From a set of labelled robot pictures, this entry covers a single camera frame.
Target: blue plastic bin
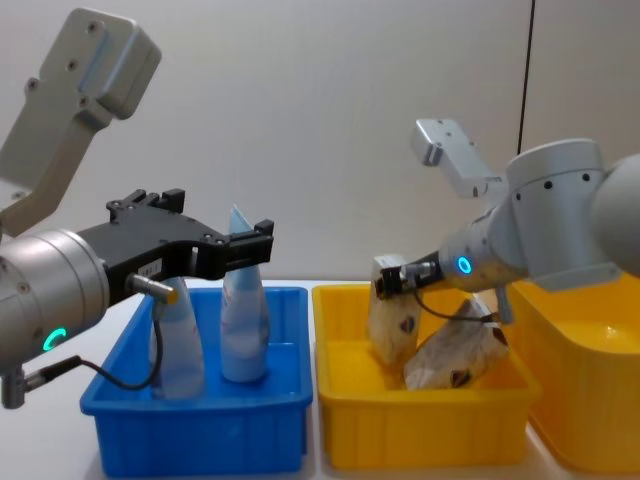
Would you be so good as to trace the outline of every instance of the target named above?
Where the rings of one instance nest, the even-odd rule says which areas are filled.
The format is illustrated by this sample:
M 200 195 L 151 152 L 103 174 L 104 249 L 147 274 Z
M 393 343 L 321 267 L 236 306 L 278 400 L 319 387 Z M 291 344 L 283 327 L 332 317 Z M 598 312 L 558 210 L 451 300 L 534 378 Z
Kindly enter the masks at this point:
M 207 389 L 199 398 L 153 400 L 96 376 L 80 400 L 95 416 L 102 467 L 113 477 L 299 470 L 311 404 L 307 290 L 266 288 L 271 317 L 268 373 L 252 384 L 220 374 L 221 290 L 190 290 L 204 349 Z M 149 372 L 151 300 L 145 299 L 104 363 L 125 381 Z

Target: clear plastic bottle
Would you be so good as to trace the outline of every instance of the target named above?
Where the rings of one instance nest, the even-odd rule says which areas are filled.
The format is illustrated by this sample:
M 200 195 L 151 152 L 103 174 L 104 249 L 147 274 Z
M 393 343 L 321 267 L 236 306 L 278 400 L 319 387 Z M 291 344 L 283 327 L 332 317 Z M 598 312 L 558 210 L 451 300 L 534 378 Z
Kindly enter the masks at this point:
M 231 210 L 231 233 L 251 230 L 238 207 Z M 257 266 L 229 272 L 223 282 L 220 321 L 222 376 L 233 382 L 253 382 L 267 369 L 269 312 Z
M 182 277 L 170 278 L 164 283 L 178 291 L 178 301 L 173 305 L 166 305 L 160 319 L 163 359 L 160 372 L 151 385 L 151 392 L 154 398 L 195 397 L 205 389 L 204 361 L 189 291 Z M 156 338 L 151 328 L 151 365 L 155 360 Z

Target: gray robot arm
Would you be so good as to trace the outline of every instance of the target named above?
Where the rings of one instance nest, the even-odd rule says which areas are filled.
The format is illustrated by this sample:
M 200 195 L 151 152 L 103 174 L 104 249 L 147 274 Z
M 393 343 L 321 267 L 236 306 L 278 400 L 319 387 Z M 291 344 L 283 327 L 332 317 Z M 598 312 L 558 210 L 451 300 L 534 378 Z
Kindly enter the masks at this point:
M 0 234 L 19 235 L 55 211 L 93 136 L 113 117 L 133 114 L 159 62 L 160 50 L 134 21 L 71 12 L 39 78 L 27 81 L 25 105 L 0 150 Z M 33 345 L 49 334 L 48 320 L 64 317 L 81 331 L 99 320 L 108 299 L 101 260 L 70 232 L 0 246 L 5 407 L 24 402 L 21 364 L 37 355 Z
M 382 272 L 379 296 L 432 284 L 495 288 L 508 322 L 504 287 L 513 281 L 558 291 L 615 280 L 620 269 L 640 275 L 640 156 L 607 172 L 595 142 L 564 140 L 518 155 L 501 179 L 451 120 L 419 120 L 412 145 L 423 163 L 444 169 L 461 196 L 485 195 L 489 205 L 437 252 Z

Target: blue led light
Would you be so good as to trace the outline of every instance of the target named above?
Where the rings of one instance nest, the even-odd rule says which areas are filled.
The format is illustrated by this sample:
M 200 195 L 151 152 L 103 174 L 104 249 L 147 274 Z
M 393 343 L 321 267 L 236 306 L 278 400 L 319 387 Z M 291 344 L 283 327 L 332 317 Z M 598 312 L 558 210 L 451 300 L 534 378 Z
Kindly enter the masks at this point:
M 460 270 L 465 275 L 470 275 L 471 272 L 473 271 L 473 267 L 471 267 L 471 262 L 467 257 L 458 257 L 456 264 L 458 265 L 458 270 Z
M 49 334 L 49 336 L 44 341 L 42 345 L 42 350 L 48 352 L 52 350 L 59 342 L 61 342 L 67 336 L 66 328 L 56 328 L 53 332 Z

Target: cable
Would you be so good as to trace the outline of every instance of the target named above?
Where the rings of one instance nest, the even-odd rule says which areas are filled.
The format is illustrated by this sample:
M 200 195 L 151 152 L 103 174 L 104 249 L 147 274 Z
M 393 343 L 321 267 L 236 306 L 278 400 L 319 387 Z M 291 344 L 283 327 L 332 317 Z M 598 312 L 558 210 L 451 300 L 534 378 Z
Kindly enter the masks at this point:
M 113 375 L 111 375 L 104 368 L 99 367 L 95 363 L 90 362 L 88 360 L 81 359 L 80 364 L 84 365 L 85 367 L 92 368 L 93 370 L 98 372 L 100 375 L 102 375 L 105 379 L 107 379 L 108 381 L 110 381 L 111 383 L 113 383 L 114 385 L 120 388 L 123 388 L 125 390 L 142 390 L 148 387 L 149 385 L 151 385 L 151 382 L 153 382 L 153 380 L 156 378 L 156 376 L 160 372 L 160 367 L 162 366 L 164 346 L 162 343 L 162 332 L 160 331 L 160 323 L 158 322 L 157 319 L 153 320 L 153 331 L 156 337 L 156 360 L 153 364 L 153 369 L 151 369 L 151 372 L 149 373 L 149 376 L 142 383 L 137 383 L 137 384 L 125 383 L 119 378 L 116 378 Z
M 425 305 L 425 303 L 420 298 L 420 293 L 418 292 L 418 290 L 413 291 L 413 298 L 416 299 L 416 302 L 418 302 L 418 305 L 420 305 L 420 308 L 422 308 L 425 312 L 430 313 L 434 317 L 443 318 L 445 320 L 463 320 L 463 321 L 482 322 L 482 323 L 495 322 L 495 319 L 493 318 L 492 314 L 484 315 L 482 317 L 467 317 L 464 315 L 447 315 L 445 313 L 436 312 L 435 310 Z

